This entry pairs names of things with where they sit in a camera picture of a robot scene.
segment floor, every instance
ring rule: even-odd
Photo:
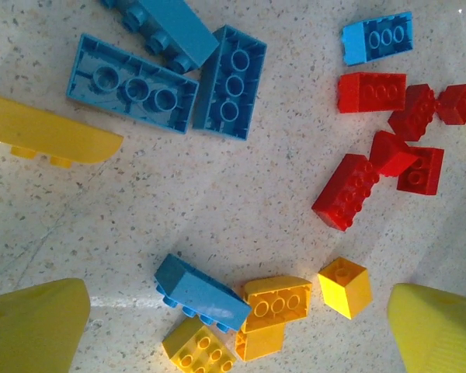
[[[437,196],[383,178],[345,233],[311,205],[345,153],[367,155],[374,132],[388,129],[390,113],[337,113],[338,77],[407,72],[436,92],[466,82],[466,0],[188,3],[211,30],[228,23],[268,44],[247,142],[167,133],[68,101],[81,33],[147,57],[141,40],[95,0],[0,0],[0,95],[125,137],[103,164],[69,170],[0,144],[0,294],[83,278],[92,313],[71,371],[174,372],[160,343],[183,315],[153,281],[167,253],[237,289],[291,274],[315,284],[309,317],[288,325],[282,352],[233,371],[404,372],[386,320],[393,284],[466,295],[466,126],[435,119],[420,142],[445,149]],[[406,10],[413,51],[344,66],[343,26]],[[323,304],[316,280],[337,256],[370,271],[374,301],[352,321]],[[233,349],[235,335],[225,340]]]

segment plastic toy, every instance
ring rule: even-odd
[[[405,109],[394,111],[388,123],[405,141],[419,141],[426,133],[438,107],[435,93],[427,84],[410,85],[405,91]]]
[[[243,361],[251,361],[274,354],[283,348],[285,324],[259,329],[251,333],[239,331],[235,339],[235,351]]]
[[[404,110],[405,74],[354,72],[340,77],[340,113]]]
[[[0,295],[0,372],[68,373],[89,313],[77,278]]]
[[[325,304],[353,319],[373,300],[367,269],[338,258],[318,273]]]
[[[396,284],[388,321],[408,373],[466,373],[466,297]]]
[[[246,140],[266,45],[231,26],[214,35],[220,46],[203,66],[193,128]]]
[[[198,317],[186,319],[163,341],[169,360],[185,373],[225,373],[235,356]]]
[[[67,96],[186,133],[198,82],[82,34]]]
[[[354,216],[362,210],[364,200],[379,180],[364,155],[346,154],[312,210],[329,227],[345,231],[353,224]]]
[[[378,17],[343,27],[343,60],[348,66],[364,64],[411,51],[412,13]]]
[[[412,165],[418,156],[396,134],[378,131],[371,145],[370,162],[384,176],[399,176]]]
[[[165,304],[173,308],[183,305],[185,315],[199,315],[206,325],[217,322],[223,333],[229,329],[238,332],[251,310],[233,290],[172,254],[155,272],[155,280]]]
[[[110,158],[123,137],[0,97],[0,142],[11,153],[33,159],[49,155],[54,166],[98,163]]]
[[[438,102],[436,113],[445,124],[466,124],[466,84],[449,85]]]
[[[244,286],[243,299],[252,307],[252,312],[242,325],[242,332],[251,333],[304,319],[309,312],[311,290],[310,281],[293,276],[248,282]]]
[[[184,74],[203,65],[218,46],[217,40],[183,0],[101,0],[116,7],[130,33],[139,32],[145,50],[162,54],[167,67]]]
[[[443,149],[413,147],[410,149],[419,159],[398,177],[397,190],[434,196],[440,180]]]

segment red lego brick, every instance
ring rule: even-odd
[[[366,156],[346,154],[312,210],[330,227],[345,231],[380,179]]]
[[[438,96],[438,102],[436,113],[445,124],[466,124],[466,84],[449,85]]]
[[[426,133],[437,106],[435,93],[429,85],[410,85],[405,91],[405,109],[394,111],[388,123],[405,141],[418,141]]]
[[[419,159],[398,177],[397,190],[434,196],[440,180],[443,149],[411,147],[411,151]]]
[[[405,74],[354,72],[340,77],[340,113],[403,110]]]
[[[384,176],[399,176],[418,159],[396,134],[378,131],[371,145],[370,162]]]

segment yellow lego brick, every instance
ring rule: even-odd
[[[318,273],[324,301],[332,309],[352,319],[373,300],[367,269],[338,258]]]
[[[168,358],[185,373],[225,373],[235,356],[198,317],[186,319],[163,341]]]
[[[44,153],[52,165],[68,168],[105,161],[123,137],[0,97],[0,142],[11,145],[13,155]]]
[[[307,317],[312,283],[303,278],[278,276],[248,282],[244,300],[252,312],[242,325],[243,333]]]
[[[408,373],[466,373],[466,297],[396,284],[388,321]]]
[[[285,324],[278,324],[245,334],[241,330],[235,339],[235,351],[243,361],[251,361],[281,351]]]
[[[77,278],[0,295],[0,372],[68,373],[89,313]]]

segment blue lego brick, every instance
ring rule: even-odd
[[[219,45],[183,0],[100,0],[123,15],[124,28],[139,32],[145,50],[162,54],[167,67],[184,74],[200,68]]]
[[[345,26],[342,42],[343,60],[349,66],[411,51],[412,13],[367,19]]]
[[[183,305],[189,317],[200,316],[206,325],[217,323],[220,331],[239,331],[251,307],[227,286],[217,282],[172,254],[155,272],[157,291],[164,303],[175,308]]]
[[[82,34],[67,96],[185,134],[198,82]]]
[[[220,44],[203,66],[193,128],[246,140],[267,46],[228,25],[214,35]]]

